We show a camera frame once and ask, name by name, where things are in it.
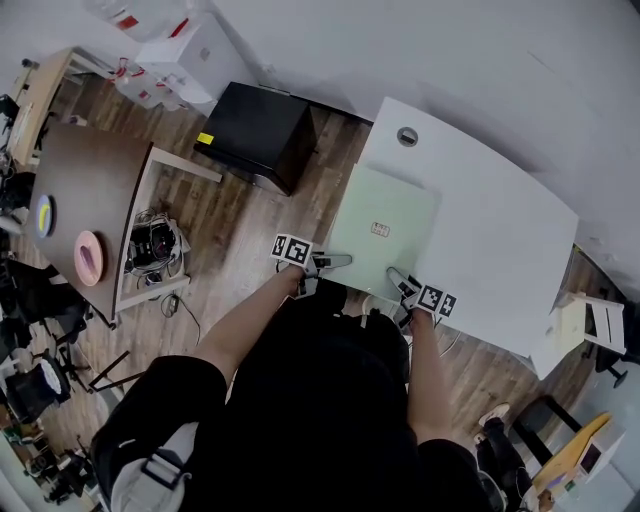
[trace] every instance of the round hole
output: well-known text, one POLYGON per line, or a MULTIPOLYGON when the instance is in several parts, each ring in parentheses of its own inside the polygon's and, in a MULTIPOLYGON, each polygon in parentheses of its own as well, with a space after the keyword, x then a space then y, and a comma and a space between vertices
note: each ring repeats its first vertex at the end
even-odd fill
POLYGON ((405 126, 398 130, 398 141, 407 148, 412 148, 418 143, 418 133, 413 129, 405 126))

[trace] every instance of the black box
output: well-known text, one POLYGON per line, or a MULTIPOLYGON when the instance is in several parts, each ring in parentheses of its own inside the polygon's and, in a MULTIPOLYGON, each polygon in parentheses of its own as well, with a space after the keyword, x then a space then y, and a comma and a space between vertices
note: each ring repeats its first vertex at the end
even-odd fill
POLYGON ((193 148, 236 176, 288 196, 316 142, 306 101, 231 82, 193 148))

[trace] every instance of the blue plate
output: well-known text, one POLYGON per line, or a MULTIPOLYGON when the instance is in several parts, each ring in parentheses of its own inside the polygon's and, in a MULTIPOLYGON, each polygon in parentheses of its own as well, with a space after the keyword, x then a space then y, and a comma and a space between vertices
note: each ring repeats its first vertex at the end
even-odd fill
POLYGON ((36 231, 40 238, 44 238, 51 231, 53 223, 53 205, 49 196, 40 196, 36 212, 36 231))

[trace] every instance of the pink bowl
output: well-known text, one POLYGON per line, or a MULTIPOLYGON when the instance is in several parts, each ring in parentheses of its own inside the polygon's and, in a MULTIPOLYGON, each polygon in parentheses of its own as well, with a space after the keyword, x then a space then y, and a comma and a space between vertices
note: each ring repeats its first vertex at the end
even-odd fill
POLYGON ((87 286, 94 286, 102 277, 102 247, 91 231, 83 231, 76 240, 73 260, 80 280, 87 286))

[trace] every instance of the shoe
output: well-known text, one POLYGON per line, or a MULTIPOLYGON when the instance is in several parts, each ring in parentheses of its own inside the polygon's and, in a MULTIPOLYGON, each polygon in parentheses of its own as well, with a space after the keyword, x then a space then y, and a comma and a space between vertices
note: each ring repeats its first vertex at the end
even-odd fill
POLYGON ((480 424, 481 427, 484 427, 484 424, 487 421, 492 420, 493 418, 502 419, 507 415, 510 408, 511 406, 506 402, 504 404, 496 405, 493 409, 491 409, 491 411, 489 411, 482 418, 480 418, 478 420, 478 423, 480 424))

